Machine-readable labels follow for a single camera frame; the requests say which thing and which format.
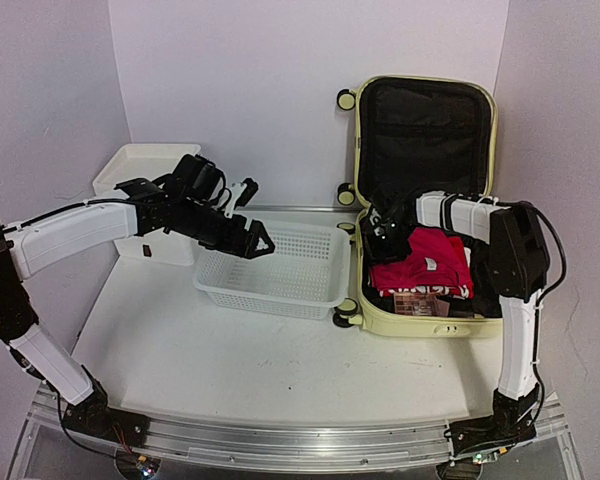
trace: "folded clothes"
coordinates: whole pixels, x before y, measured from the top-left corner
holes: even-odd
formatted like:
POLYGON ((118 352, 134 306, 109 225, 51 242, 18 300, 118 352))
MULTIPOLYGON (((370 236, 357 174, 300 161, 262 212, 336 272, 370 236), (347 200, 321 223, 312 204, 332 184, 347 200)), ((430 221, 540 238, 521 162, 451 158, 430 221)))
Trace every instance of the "folded clothes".
MULTIPOLYGON (((460 238, 447 237, 442 230, 420 227, 409 237, 409 244, 412 253, 405 260, 371 267, 374 288, 386 295, 391 291, 411 291, 420 287, 447 287, 448 291, 445 289, 439 294, 473 296, 471 273, 460 238)), ((416 290, 414 293, 428 292, 416 290)))

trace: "laundry basket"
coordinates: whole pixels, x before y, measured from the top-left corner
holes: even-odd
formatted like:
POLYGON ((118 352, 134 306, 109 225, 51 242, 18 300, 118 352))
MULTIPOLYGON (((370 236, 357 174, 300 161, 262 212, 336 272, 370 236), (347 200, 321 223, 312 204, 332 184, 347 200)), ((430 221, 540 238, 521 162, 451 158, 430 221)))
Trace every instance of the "laundry basket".
POLYGON ((339 228, 265 222, 275 253, 245 260, 205 250, 193 283, 221 307, 321 319, 349 284, 349 234, 339 228))

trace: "white storage bin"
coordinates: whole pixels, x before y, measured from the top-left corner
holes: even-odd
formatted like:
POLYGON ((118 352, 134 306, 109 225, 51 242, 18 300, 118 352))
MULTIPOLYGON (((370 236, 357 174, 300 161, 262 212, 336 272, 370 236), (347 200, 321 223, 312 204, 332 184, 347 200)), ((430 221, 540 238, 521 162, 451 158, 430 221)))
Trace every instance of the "white storage bin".
MULTIPOLYGON (((195 144, 142 144, 125 145, 113 156, 93 181, 96 195, 100 195, 121 182, 134 178, 154 180, 165 173, 171 173, 180 159, 186 154, 200 153, 200 145, 195 144)), ((179 233, 165 235, 162 230, 151 232, 144 237, 131 237, 116 240, 116 249, 121 257, 141 258, 152 262, 171 265, 193 265, 192 240, 179 233), (148 246, 151 256, 145 256, 148 246)))
POLYGON ((245 260, 205 250, 194 285, 221 307, 321 319, 349 284, 349 234, 339 228, 265 222, 275 253, 245 260))

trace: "yellow suitcase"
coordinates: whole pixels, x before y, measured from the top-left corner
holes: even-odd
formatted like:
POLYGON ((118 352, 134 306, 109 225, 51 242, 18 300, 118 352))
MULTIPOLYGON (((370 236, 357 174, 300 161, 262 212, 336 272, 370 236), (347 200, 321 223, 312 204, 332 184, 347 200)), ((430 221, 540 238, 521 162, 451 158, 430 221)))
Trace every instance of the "yellow suitcase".
POLYGON ((414 188, 489 195, 493 184, 498 113, 483 88, 454 80, 374 77, 357 90, 341 90, 343 110, 355 109, 355 183, 338 187, 338 201, 362 205, 352 234, 358 256, 357 302, 336 308, 340 327, 359 325, 392 337, 490 337, 500 318, 415 317, 375 306, 363 291, 364 247, 360 221, 374 191, 387 195, 414 188))

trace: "white wall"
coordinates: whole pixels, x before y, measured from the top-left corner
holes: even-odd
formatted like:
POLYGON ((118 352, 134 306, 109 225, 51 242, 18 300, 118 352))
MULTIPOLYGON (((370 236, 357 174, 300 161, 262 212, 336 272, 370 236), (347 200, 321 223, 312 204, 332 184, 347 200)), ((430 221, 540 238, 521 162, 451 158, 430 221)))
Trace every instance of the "white wall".
POLYGON ((600 1, 511 0, 496 100, 496 190, 545 211, 567 250, 569 277, 549 297, 541 360, 586 478, 599 479, 600 1))
MULTIPOLYGON (((26 220, 91 194, 129 142, 106 0, 0 0, 0 219, 26 220)), ((94 248, 27 283, 35 308, 70 347, 115 257, 94 248)), ((0 342, 0 478, 38 382, 0 342)))
POLYGON ((492 89, 507 4, 111 0, 131 137, 202 144, 230 179, 260 183, 254 204, 331 205, 353 179, 336 93, 392 73, 492 89))

